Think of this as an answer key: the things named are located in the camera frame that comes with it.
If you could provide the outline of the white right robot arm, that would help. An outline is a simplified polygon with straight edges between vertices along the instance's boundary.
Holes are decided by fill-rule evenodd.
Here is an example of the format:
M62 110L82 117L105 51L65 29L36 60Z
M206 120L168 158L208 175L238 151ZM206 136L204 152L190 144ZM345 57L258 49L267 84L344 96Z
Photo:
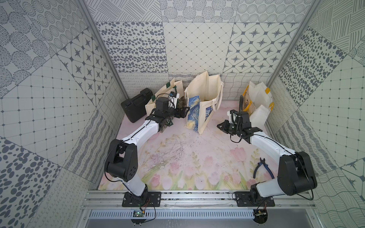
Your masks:
M260 128L252 127L247 112L230 110L227 116L227 120L217 125L221 131L231 137L239 137L240 142L245 140L258 147L279 164L277 176L272 175L271 180L251 186L253 199L300 195L302 192L312 192L317 187L311 158L307 153L289 149Z

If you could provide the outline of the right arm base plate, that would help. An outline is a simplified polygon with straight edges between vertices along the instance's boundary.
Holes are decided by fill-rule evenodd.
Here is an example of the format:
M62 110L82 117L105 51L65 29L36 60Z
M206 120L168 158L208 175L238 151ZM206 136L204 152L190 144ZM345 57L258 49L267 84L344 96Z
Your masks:
M249 191L234 192L232 194L233 200L238 207L274 207L275 202L272 197L263 198Z

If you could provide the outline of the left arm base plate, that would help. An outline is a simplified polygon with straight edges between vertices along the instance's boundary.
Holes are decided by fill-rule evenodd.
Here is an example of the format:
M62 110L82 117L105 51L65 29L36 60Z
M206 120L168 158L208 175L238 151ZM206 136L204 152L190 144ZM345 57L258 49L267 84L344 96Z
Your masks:
M141 196L135 196L129 192L124 194L122 207L160 207L161 192L144 192Z

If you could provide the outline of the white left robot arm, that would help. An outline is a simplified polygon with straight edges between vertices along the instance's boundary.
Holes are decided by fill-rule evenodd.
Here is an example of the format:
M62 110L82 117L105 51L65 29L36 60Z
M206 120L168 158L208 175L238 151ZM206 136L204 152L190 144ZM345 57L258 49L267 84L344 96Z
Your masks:
M156 99L156 107L146 117L144 123L122 140L115 139L110 143L104 165L104 175L117 178L129 191L132 197L145 200L148 194L147 185L137 174L137 151L152 136L161 132L173 118L185 118L190 107L178 105L179 95Z

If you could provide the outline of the starry night canvas tote bag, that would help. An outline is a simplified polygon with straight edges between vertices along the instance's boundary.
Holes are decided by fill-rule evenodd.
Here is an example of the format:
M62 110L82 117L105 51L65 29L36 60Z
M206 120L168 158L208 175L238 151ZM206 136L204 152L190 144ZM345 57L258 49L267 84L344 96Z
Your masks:
M186 127L203 134L213 114L219 110L224 83L220 75L207 71L197 75L184 91L189 111Z

